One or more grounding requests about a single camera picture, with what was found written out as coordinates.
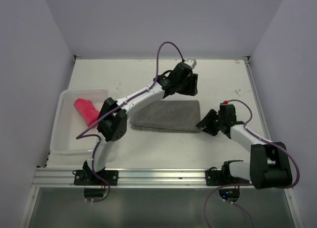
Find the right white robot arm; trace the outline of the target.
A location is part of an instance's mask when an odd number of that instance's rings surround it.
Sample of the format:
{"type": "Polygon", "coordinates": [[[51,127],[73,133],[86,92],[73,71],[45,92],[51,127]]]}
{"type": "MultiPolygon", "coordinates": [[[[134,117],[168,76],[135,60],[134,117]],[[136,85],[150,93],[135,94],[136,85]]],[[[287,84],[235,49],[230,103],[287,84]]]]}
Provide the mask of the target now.
{"type": "Polygon", "coordinates": [[[256,189],[286,188],[293,182],[289,156],[282,142],[272,142],[251,131],[236,116],[236,109],[229,101],[210,110],[196,125],[202,132],[216,136],[222,132],[250,154],[249,161],[225,161],[220,170],[214,167],[205,171],[207,185],[250,183],[256,189]]]}

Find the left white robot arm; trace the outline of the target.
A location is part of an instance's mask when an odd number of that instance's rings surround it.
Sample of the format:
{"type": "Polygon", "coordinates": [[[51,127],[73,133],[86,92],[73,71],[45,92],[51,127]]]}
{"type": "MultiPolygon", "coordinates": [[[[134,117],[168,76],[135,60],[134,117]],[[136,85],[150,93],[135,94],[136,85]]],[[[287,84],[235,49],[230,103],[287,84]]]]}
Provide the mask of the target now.
{"type": "Polygon", "coordinates": [[[198,75],[193,72],[196,60],[188,59],[168,70],[168,75],[161,74],[154,78],[153,83],[130,96],[114,100],[108,98],[104,101],[100,115],[94,125],[97,134],[88,134],[92,129],[89,126],[76,138],[96,137],[96,145],[90,159],[83,164],[85,178],[89,183],[96,185],[105,183],[103,175],[106,158],[115,141],[121,139],[127,131],[127,121],[145,106],[160,101],[174,94],[194,96],[198,93],[198,75]]]}

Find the clear plastic basket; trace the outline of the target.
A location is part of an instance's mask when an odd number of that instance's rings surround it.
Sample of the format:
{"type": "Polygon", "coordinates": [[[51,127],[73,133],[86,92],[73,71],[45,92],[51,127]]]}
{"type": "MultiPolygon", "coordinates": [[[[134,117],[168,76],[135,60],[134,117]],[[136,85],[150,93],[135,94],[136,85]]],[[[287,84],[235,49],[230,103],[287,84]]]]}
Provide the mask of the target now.
{"type": "Polygon", "coordinates": [[[95,137],[76,139],[87,128],[84,119],[74,107],[77,99],[92,102],[100,110],[109,93],[105,88],[65,90],[60,94],[55,114],[50,142],[50,152],[55,154],[75,155],[90,153],[96,142],[95,137]]]}

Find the grey towel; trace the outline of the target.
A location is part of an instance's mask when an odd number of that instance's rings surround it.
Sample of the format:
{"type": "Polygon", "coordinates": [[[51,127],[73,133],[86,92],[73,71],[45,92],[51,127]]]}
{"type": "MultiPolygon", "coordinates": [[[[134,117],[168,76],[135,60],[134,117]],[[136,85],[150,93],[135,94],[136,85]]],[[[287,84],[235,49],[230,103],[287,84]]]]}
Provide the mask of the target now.
{"type": "Polygon", "coordinates": [[[132,129],[168,133],[198,133],[201,120],[197,100],[160,100],[145,106],[130,118],[132,129]]]}

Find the pink towel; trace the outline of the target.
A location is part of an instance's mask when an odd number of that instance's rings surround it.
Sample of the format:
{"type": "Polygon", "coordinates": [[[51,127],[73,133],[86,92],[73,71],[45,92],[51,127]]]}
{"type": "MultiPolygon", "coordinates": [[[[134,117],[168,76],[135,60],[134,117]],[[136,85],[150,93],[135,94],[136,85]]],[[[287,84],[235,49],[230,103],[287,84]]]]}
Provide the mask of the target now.
{"type": "Polygon", "coordinates": [[[78,98],[74,102],[74,107],[87,126],[91,126],[97,121],[100,112],[90,100],[78,98]]]}

